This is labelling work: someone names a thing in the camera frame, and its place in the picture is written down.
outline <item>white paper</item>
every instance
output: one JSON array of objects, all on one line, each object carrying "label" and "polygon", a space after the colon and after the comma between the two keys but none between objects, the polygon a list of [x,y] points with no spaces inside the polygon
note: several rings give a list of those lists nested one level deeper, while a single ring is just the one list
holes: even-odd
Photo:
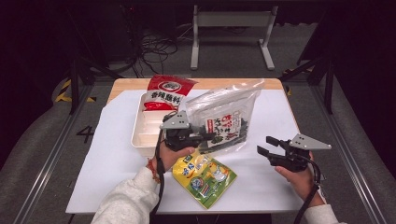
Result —
[{"label": "white paper", "polygon": [[[131,145],[134,118],[140,96],[146,91],[124,91],[102,111],[92,145],[78,176],[66,213],[95,213],[104,197],[122,180],[133,178],[147,159]],[[183,103],[206,91],[192,90]],[[267,135],[292,139],[298,128],[282,90],[263,90],[254,105],[247,143],[237,152],[217,156],[238,177],[210,208],[204,209],[183,189],[170,172],[158,214],[274,213],[298,210],[302,200],[290,183],[269,161],[257,153],[257,146],[284,155],[281,147],[265,143]]]}]

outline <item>gray floor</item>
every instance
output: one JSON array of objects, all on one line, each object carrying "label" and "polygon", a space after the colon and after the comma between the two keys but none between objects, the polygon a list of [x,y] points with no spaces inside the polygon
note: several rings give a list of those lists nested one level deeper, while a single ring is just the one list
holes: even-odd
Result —
[{"label": "gray floor", "polygon": [[[274,28],[269,44],[276,67],[274,71],[266,69],[258,47],[261,31],[252,28],[241,35],[220,29],[201,32],[200,61],[196,71],[190,70],[191,41],[183,40],[178,45],[178,52],[163,63],[163,71],[187,77],[279,77],[285,69],[296,66],[314,29],[315,24]],[[161,71],[158,64],[154,68]],[[142,69],[145,77],[153,75],[147,67]],[[131,70],[122,74],[134,76]],[[54,99],[62,85],[60,83],[54,90]],[[73,118],[68,116],[70,103],[54,103],[54,107],[25,132],[0,174],[0,223],[12,223],[22,208],[18,222],[67,223],[71,216],[64,211],[92,140],[84,143],[84,136],[76,133],[87,126],[96,127],[111,85],[109,78],[99,77],[91,89],[82,88],[89,96],[97,97],[95,103],[84,103]],[[339,220],[396,223],[395,179],[376,154],[336,80],[332,116],[323,111],[322,85],[318,88],[308,86],[304,75],[285,85],[291,89],[290,106],[301,133],[333,145],[331,151],[316,151],[314,156],[327,177],[324,189]],[[63,141],[59,136],[65,131],[69,132]],[[56,155],[54,146],[61,146]],[[54,169],[44,166],[49,155],[57,161]],[[43,186],[36,197],[28,202],[32,207],[26,208],[23,203],[41,171],[48,171],[48,175],[42,179]],[[273,214],[273,223],[292,223],[295,215]],[[92,215],[77,215],[72,223],[90,223],[91,219]]]}]

